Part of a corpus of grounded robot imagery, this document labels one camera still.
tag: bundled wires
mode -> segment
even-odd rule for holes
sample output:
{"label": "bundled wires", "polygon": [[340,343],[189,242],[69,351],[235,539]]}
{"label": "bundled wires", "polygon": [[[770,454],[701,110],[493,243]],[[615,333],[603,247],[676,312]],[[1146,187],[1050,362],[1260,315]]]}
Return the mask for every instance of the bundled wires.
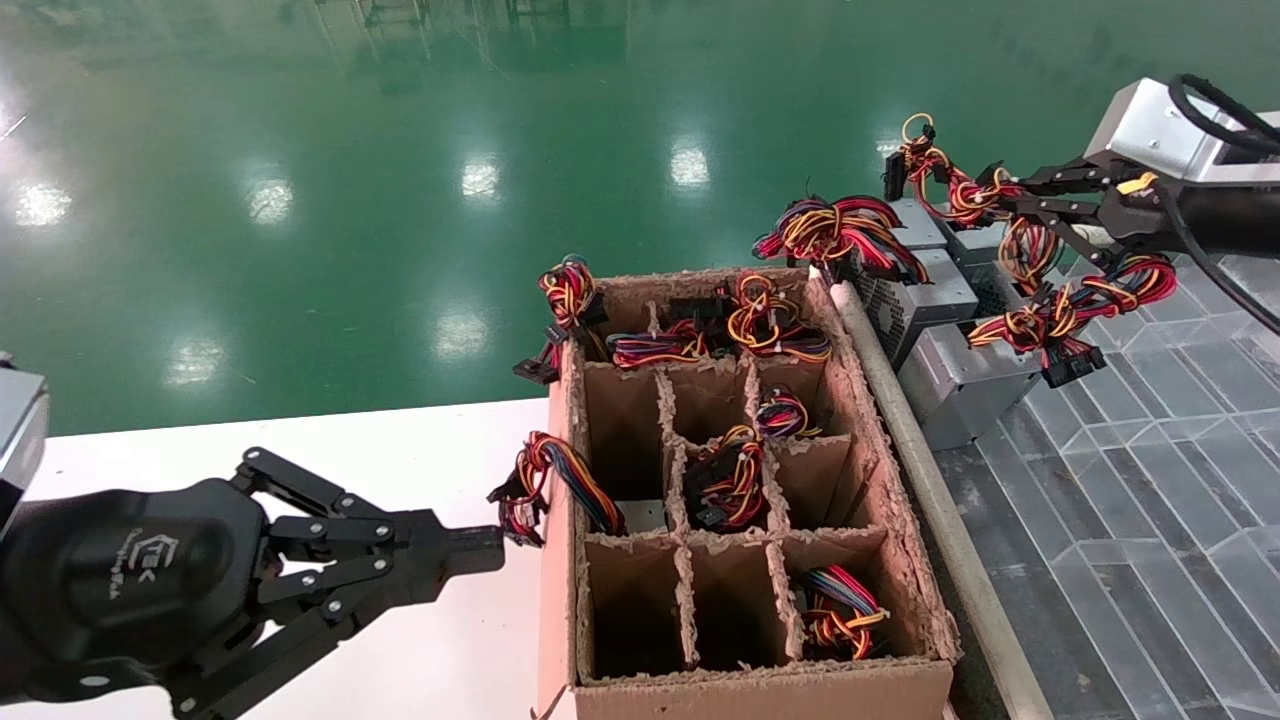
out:
{"label": "bundled wires", "polygon": [[809,411],[800,398],[782,384],[773,386],[760,395],[755,428],[760,437],[768,439],[814,437],[822,433],[822,428],[809,424]]}
{"label": "bundled wires", "polygon": [[902,222],[882,200],[851,195],[835,202],[810,196],[792,202],[751,254],[760,260],[808,260],[829,273],[860,259],[863,272],[909,284],[929,282],[924,265],[893,237]]}
{"label": "bundled wires", "polygon": [[685,506],[695,528],[730,533],[750,527],[764,509],[764,448],[748,425],[730,428],[685,470]]}
{"label": "bundled wires", "polygon": [[1079,288],[1070,283],[1052,291],[1043,302],[1005,313],[977,325],[969,345],[979,347],[1004,340],[1018,352],[1041,351],[1041,368],[1050,387],[1060,387],[1106,366],[1102,352],[1074,337],[1093,318],[1114,318],[1158,302],[1178,290],[1172,264],[1164,255],[1125,258],[1105,275],[1089,275]]}
{"label": "bundled wires", "polygon": [[810,648],[847,651],[864,660],[877,648],[872,626],[890,616],[872,593],[838,565],[809,570],[801,578],[808,609],[803,612]]}
{"label": "bundled wires", "polygon": [[1065,243],[1057,233],[1018,217],[1000,238],[1000,264],[1014,278],[1023,295],[1041,288],[1044,273],[1062,258]]}
{"label": "bundled wires", "polygon": [[613,364],[622,369],[650,363],[696,363],[708,354],[707,336],[694,320],[675,322],[660,333],[617,333],[605,340]]}
{"label": "bundled wires", "polygon": [[746,272],[737,279],[737,307],[728,316],[728,334],[756,356],[791,355],[805,363],[831,356],[831,341],[800,322],[800,307],[783,297],[772,279]]}
{"label": "bundled wires", "polygon": [[[925,123],[923,132],[910,137],[908,128],[922,118]],[[972,228],[989,224],[992,215],[997,214],[992,209],[1001,199],[1021,195],[1023,188],[1010,181],[1009,170],[998,167],[998,163],[988,167],[978,179],[970,178],[933,143],[934,137],[933,117],[928,113],[916,113],[902,123],[902,145],[886,160],[886,197],[901,196],[902,181],[909,181],[915,188],[915,197],[929,214],[960,228]],[[947,210],[929,204],[924,190],[929,176],[947,186]]]}
{"label": "bundled wires", "polygon": [[516,466],[507,482],[489,493],[489,502],[498,503],[498,524],[516,544],[543,547],[538,525],[547,512],[543,488],[548,470],[568,486],[573,498],[586,510],[591,528],[611,536],[623,536],[626,521],[618,506],[595,484],[582,456],[570,443],[543,432],[529,433],[525,447],[516,455]]}
{"label": "bundled wires", "polygon": [[538,278],[538,287],[547,296],[556,322],[547,327],[547,343],[536,356],[521,360],[512,368],[516,375],[547,386],[559,379],[561,354],[564,341],[573,337],[584,346],[588,357],[604,360],[608,351],[596,327],[609,318],[604,297],[595,287],[595,278],[579,255],[564,259]]}

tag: black cable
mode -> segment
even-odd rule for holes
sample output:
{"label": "black cable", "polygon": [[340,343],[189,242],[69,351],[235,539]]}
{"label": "black cable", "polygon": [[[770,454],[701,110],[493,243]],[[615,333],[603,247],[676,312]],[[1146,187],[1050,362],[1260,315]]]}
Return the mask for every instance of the black cable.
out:
{"label": "black cable", "polygon": [[[1244,131],[1233,131],[1215,123],[1201,113],[1190,99],[1187,97],[1187,88],[1192,88],[1204,96],[1206,100],[1219,106],[1229,118],[1240,123]],[[1280,155],[1280,131],[1267,124],[1253,110],[1249,110],[1230,95],[1222,92],[1210,81],[1189,73],[1175,76],[1169,83],[1169,99],[1184,118],[1206,135],[1216,137],[1228,145],[1243,147],[1263,155]],[[1254,131],[1263,137],[1254,137],[1245,131]]]}
{"label": "black cable", "polygon": [[1165,205],[1165,211],[1169,214],[1169,222],[1174,225],[1174,232],[1176,232],[1178,237],[1183,241],[1183,250],[1192,256],[1192,260],[1199,265],[1201,270],[1204,270],[1204,274],[1208,275],[1208,279],[1213,281],[1213,284],[1222,288],[1222,292],[1238,302],[1240,307],[1244,307],[1249,315],[1253,315],[1253,319],[1262,323],[1262,325],[1268,331],[1280,336],[1280,316],[1276,316],[1275,313],[1258,302],[1252,295],[1240,290],[1240,286],[1235,284],[1231,278],[1226,277],[1226,273],[1224,273],[1222,269],[1217,266],[1217,263],[1210,259],[1208,254],[1204,252],[1204,249],[1201,247],[1196,236],[1192,233],[1192,228],[1183,218],[1183,211],[1178,208],[1178,199],[1174,196],[1174,191],[1170,190],[1169,186],[1156,182],[1156,192],[1160,193],[1160,200]]}

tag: green epoxy floor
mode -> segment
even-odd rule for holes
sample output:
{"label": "green epoxy floor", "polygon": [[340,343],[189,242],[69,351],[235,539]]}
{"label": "green epoxy floor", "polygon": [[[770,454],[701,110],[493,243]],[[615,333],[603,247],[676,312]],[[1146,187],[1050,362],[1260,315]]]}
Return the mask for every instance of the green epoxy floor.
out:
{"label": "green epoxy floor", "polygon": [[54,433],[535,395],[564,252],[751,263],[916,110],[1025,172],[1142,74],[1280,106],[1265,0],[532,1],[0,0],[0,347]]}

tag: white table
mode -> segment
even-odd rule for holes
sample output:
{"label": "white table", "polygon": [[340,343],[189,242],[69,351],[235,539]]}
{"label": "white table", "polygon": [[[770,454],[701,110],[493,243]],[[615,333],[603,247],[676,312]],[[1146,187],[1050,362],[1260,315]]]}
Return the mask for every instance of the white table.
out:
{"label": "white table", "polygon": [[[494,524],[485,495],[506,479],[529,432],[545,427],[547,401],[522,400],[60,437],[49,441],[27,498],[178,489],[230,477],[256,445],[383,509],[430,507],[451,528]],[[264,505],[273,518],[298,514],[274,500]],[[538,562],[538,551],[507,543],[503,570],[454,578],[435,603],[392,610],[246,717],[529,717]],[[0,708],[4,720],[170,716],[169,696],[159,688]]]}

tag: yellow clip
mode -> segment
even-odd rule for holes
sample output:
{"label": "yellow clip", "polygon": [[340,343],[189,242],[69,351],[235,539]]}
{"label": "yellow clip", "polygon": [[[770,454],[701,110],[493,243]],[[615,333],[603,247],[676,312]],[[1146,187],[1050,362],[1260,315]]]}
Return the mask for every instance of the yellow clip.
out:
{"label": "yellow clip", "polygon": [[1117,184],[1116,191],[1119,191],[1120,195],[1133,195],[1134,192],[1147,190],[1148,187],[1151,187],[1151,183],[1156,182],[1156,179],[1157,179],[1156,173],[1142,173],[1142,177],[1138,179],[1132,179]]}

